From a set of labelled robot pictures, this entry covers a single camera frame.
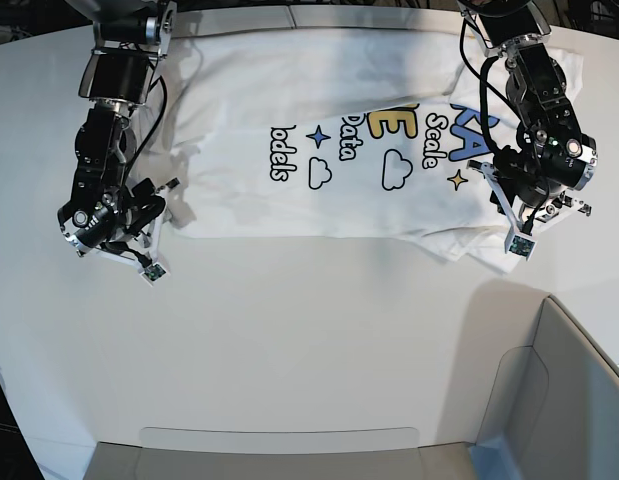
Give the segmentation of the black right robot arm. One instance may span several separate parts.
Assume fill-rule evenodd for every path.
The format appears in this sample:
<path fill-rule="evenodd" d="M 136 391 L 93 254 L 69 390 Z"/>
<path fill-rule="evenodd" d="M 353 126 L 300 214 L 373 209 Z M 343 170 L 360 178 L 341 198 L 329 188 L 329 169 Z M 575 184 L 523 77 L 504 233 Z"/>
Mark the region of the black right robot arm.
<path fill-rule="evenodd" d="M 77 253 L 126 253 L 150 241 L 145 228 L 166 209 L 159 187 L 149 179 L 131 186 L 130 173 L 145 141 L 133 131 L 133 114 L 145 105 L 158 63 L 168 52 L 177 4 L 174 1 L 73 1 L 71 7 L 93 23 L 95 45 L 79 95 L 91 102 L 79 128 L 77 166 L 69 201 L 57 213 L 60 231 Z"/>

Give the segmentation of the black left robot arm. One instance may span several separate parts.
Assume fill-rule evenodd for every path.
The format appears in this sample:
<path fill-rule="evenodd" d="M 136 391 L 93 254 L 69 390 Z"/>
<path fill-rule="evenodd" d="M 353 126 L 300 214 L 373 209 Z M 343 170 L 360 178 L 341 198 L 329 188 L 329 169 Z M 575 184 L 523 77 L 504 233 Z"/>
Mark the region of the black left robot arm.
<path fill-rule="evenodd" d="M 563 68 L 548 53 L 551 29 L 532 1 L 462 1 L 463 26 L 481 43 L 480 126 L 493 153 L 502 209 L 520 200 L 518 226 L 529 232 L 572 206 L 598 166 L 595 140 L 584 134 L 567 95 Z M 518 146 L 498 146 L 489 133 L 488 95 L 494 93 L 518 120 Z"/>

